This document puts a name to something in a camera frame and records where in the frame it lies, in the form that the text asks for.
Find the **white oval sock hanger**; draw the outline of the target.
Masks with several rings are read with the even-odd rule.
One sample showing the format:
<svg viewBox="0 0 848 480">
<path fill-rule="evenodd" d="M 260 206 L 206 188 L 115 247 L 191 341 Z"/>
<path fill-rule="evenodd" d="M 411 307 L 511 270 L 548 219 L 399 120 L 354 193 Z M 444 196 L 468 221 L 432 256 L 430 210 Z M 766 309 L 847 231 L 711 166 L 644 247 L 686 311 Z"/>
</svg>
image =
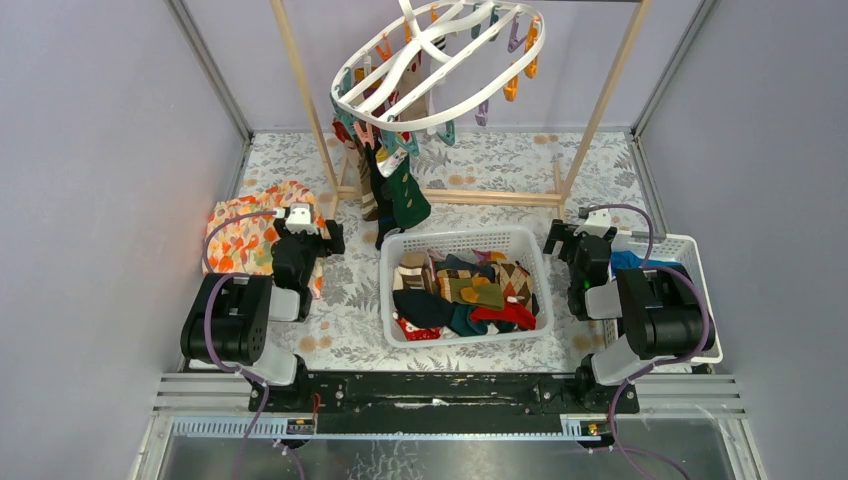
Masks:
<svg viewBox="0 0 848 480">
<path fill-rule="evenodd" d="M 477 111 L 484 100 L 503 95 L 503 87 L 516 73 L 528 79 L 525 66 L 538 57 L 546 40 L 546 22 L 535 7 L 510 1 L 433 1 L 414 7 L 399 4 L 401 16 L 384 27 L 347 59 L 330 87 L 337 115 L 357 126 L 385 131 L 416 132 L 435 129 Z M 528 28 L 541 18 L 539 38 L 525 52 Z M 451 74 L 479 64 L 495 54 L 498 43 L 510 59 L 485 69 L 473 81 L 468 96 L 450 107 L 419 119 L 402 116 L 419 101 L 427 101 L 436 87 L 448 85 Z"/>
</svg>

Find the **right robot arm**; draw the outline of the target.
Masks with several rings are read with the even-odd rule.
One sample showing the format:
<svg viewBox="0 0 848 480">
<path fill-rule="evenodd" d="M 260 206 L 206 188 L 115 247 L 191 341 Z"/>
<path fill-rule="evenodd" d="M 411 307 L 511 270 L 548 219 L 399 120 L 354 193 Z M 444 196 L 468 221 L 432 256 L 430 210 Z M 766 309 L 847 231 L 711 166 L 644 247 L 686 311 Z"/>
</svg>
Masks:
<svg viewBox="0 0 848 480">
<path fill-rule="evenodd" d="M 555 219 L 543 249 L 567 264 L 570 313 L 615 329 L 612 342 L 587 355 L 575 372 L 573 397 L 589 412 L 629 393 L 642 370 L 690 361 L 718 342 L 706 295 L 686 268 L 647 254 L 622 266 L 618 237 L 616 228 L 600 222 Z"/>
</svg>

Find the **dark green sock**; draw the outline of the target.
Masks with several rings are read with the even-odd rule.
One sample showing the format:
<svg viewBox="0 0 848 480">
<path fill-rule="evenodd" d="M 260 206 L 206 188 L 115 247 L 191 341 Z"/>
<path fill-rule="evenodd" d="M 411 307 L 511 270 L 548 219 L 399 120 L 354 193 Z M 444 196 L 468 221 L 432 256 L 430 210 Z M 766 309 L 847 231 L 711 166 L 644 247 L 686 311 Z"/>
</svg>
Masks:
<svg viewBox="0 0 848 480">
<path fill-rule="evenodd" d="M 431 205 L 411 173 L 409 157 L 388 177 L 387 184 L 393 202 L 393 215 L 400 228 L 411 229 L 430 216 Z"/>
</svg>

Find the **brown striped sock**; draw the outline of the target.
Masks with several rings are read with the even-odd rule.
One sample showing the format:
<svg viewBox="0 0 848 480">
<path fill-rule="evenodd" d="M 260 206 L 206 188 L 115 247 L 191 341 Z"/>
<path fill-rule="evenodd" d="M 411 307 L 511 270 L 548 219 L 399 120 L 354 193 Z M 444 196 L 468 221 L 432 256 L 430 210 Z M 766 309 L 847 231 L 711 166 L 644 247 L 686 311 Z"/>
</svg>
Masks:
<svg viewBox="0 0 848 480">
<path fill-rule="evenodd" d="M 392 290 L 430 292 L 431 287 L 430 257 L 425 252 L 405 252 L 394 270 Z"/>
</svg>

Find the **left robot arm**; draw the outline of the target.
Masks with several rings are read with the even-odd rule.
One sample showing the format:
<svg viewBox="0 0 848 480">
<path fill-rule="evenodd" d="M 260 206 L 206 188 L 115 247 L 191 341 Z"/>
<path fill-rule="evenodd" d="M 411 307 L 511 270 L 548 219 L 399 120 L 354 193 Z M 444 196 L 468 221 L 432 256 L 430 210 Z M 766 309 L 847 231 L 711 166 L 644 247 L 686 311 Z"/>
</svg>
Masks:
<svg viewBox="0 0 848 480">
<path fill-rule="evenodd" d="M 309 287 L 317 261 L 345 252 L 343 226 L 299 220 L 289 210 L 273 220 L 272 273 L 208 273 L 184 322 L 183 357 L 202 367 L 272 386 L 272 398 L 288 411 L 309 401 L 310 385 L 297 375 L 298 357 L 266 350 L 271 320 L 303 322 L 313 299 Z"/>
</svg>

